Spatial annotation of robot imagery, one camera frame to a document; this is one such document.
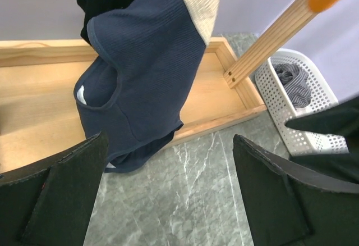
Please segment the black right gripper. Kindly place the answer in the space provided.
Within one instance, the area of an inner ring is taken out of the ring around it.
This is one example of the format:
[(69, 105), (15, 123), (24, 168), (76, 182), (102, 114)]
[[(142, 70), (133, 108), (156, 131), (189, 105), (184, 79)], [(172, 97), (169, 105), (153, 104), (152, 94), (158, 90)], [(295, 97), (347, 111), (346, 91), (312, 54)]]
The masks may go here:
[(242, 135), (236, 173), (255, 245), (358, 244), (358, 96), (286, 122), (345, 138), (347, 153), (283, 158)]

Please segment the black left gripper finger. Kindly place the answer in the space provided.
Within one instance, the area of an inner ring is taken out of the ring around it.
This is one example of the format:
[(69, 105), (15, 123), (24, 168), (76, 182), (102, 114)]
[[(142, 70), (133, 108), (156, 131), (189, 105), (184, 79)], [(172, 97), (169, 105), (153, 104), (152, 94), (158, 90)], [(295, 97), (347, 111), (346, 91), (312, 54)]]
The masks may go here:
[(99, 133), (1, 174), (1, 245), (83, 245), (108, 139)]

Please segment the navy blue underwear beige waistband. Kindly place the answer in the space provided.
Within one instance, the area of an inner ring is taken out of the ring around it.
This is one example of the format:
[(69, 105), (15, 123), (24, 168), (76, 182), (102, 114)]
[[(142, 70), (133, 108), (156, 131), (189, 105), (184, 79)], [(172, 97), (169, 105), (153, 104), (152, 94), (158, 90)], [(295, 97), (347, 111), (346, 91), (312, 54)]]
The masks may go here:
[(90, 19), (98, 56), (73, 94), (85, 136), (108, 136), (104, 172), (141, 168), (183, 126), (219, 1), (134, 0)]

